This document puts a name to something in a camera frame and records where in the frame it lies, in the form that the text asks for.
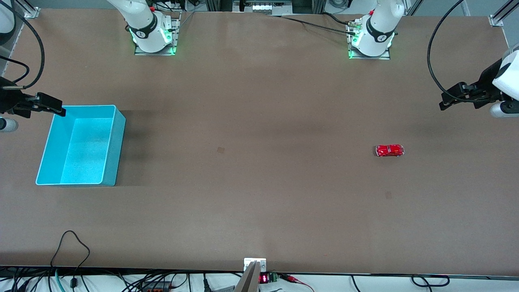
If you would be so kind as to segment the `red beetle toy car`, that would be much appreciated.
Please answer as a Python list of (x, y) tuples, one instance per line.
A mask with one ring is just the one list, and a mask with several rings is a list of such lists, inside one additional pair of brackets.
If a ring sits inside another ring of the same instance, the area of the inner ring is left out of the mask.
[(400, 144), (388, 144), (375, 146), (377, 157), (401, 157), (405, 154), (405, 149)]

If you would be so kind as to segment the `orange power strip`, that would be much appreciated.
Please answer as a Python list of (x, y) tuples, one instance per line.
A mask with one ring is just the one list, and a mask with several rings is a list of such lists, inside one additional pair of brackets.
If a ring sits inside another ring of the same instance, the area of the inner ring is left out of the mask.
[(144, 281), (140, 287), (140, 292), (171, 292), (172, 285), (169, 281)]

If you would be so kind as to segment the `red clip lead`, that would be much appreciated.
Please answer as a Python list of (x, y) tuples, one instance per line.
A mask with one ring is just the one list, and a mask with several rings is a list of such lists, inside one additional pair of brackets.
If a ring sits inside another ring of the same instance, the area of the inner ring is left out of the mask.
[(308, 287), (311, 290), (311, 292), (315, 292), (313, 287), (311, 287), (310, 285), (304, 283), (303, 281), (300, 281), (296, 277), (293, 277), (293, 276), (288, 275), (288, 274), (283, 274), (283, 273), (278, 273), (277, 275), (278, 275), (278, 277), (280, 277), (280, 279), (283, 279), (284, 281), (288, 281), (289, 283), (292, 283), (292, 284), (299, 284), (299, 285), (306, 286), (306, 287)]

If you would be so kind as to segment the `blue plastic box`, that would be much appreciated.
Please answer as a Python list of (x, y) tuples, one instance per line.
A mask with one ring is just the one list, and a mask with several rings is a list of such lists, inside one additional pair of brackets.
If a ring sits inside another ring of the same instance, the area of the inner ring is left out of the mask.
[(115, 105), (65, 105), (52, 119), (35, 183), (113, 187), (126, 118)]

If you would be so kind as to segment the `white mast bracket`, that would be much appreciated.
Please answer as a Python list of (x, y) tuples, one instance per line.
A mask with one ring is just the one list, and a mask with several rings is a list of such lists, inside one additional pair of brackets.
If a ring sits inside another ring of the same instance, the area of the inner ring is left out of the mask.
[(245, 271), (252, 262), (259, 262), (261, 273), (267, 272), (267, 263), (265, 258), (244, 258), (243, 270)]

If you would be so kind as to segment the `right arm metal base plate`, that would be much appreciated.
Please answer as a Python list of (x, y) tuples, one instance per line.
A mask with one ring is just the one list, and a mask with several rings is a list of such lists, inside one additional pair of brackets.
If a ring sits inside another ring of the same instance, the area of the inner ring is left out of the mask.
[(142, 50), (140, 46), (138, 46), (138, 41), (135, 39), (135, 35), (132, 35), (132, 40), (135, 43), (134, 55), (136, 56), (174, 56), (176, 54), (177, 46), (178, 46), (178, 37), (180, 31), (180, 21), (183, 17), (183, 11), (174, 12), (173, 15), (164, 14), (160, 11), (153, 12), (154, 15), (157, 16), (158, 23), (157, 28), (154, 32), (157, 32), (161, 35), (159, 39), (157, 37), (152, 37), (152, 40), (155, 43), (154, 47), (158, 47), (158, 45), (164, 44), (160, 50), (157, 52), (146, 52)]

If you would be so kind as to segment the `white lit device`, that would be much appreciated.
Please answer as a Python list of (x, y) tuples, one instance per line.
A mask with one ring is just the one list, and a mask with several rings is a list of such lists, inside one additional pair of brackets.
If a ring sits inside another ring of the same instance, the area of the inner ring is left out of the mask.
[(248, 5), (255, 13), (291, 13), (291, 0), (274, 0), (274, 1), (252, 1)]

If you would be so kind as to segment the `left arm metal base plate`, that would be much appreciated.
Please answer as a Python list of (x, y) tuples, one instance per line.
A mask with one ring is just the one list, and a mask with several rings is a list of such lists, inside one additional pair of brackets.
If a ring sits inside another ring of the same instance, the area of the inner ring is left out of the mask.
[(346, 26), (348, 56), (350, 59), (389, 60), (395, 31), (382, 33), (370, 30), (362, 19), (350, 21)]

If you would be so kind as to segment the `aluminium frame corner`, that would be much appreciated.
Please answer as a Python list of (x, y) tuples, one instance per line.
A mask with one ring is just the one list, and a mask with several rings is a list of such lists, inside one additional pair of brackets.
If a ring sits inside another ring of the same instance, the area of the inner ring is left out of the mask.
[(493, 14), (489, 15), (488, 21), (491, 27), (502, 27), (503, 22), (517, 8), (519, 8), (519, 0), (507, 0), (504, 5), (498, 8)]
[(14, 0), (14, 2), (20, 7), (24, 13), (26, 19), (36, 19), (39, 16), (41, 8), (31, 4), (29, 0)]

